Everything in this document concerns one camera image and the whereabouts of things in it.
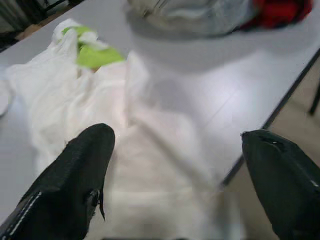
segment white table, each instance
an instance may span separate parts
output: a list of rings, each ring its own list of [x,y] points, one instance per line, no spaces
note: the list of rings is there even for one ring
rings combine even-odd
[[[241,155],[240,134],[264,125],[320,48],[319,3],[301,24],[214,39],[170,35],[126,12],[126,0],[87,0],[1,53],[0,73],[43,51],[67,18],[96,29],[125,55],[134,50],[143,56],[162,80],[154,94],[194,120],[221,179]],[[0,222],[35,179],[35,154],[16,98],[0,119]]]

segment red object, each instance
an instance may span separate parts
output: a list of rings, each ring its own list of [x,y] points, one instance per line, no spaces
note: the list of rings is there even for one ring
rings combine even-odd
[[[253,0],[260,9],[258,16],[244,28],[276,28],[304,19],[313,8],[313,0]]]

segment green cloth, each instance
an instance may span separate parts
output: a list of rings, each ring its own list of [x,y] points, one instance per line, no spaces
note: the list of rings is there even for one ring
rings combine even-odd
[[[70,29],[74,29],[78,38],[78,55],[76,64],[87,68],[99,68],[104,65],[122,62],[125,58],[113,47],[100,50],[90,44],[80,42],[79,38],[83,33],[93,32],[87,26],[71,26],[66,27],[62,34],[65,35]]]

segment gray fabric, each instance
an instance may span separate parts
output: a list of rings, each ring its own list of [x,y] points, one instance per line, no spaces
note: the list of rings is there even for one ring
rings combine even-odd
[[[251,20],[252,0],[128,0],[157,27],[201,35],[222,35]]]

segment tiled floor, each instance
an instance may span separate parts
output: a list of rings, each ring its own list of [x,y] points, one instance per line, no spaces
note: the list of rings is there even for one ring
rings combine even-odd
[[[297,143],[318,166],[320,166],[320,105],[314,116],[309,116],[308,110],[320,83],[319,78],[320,59],[315,62],[270,128],[272,132]],[[227,189],[236,196],[249,237],[257,240],[277,240],[255,193],[245,164]]]

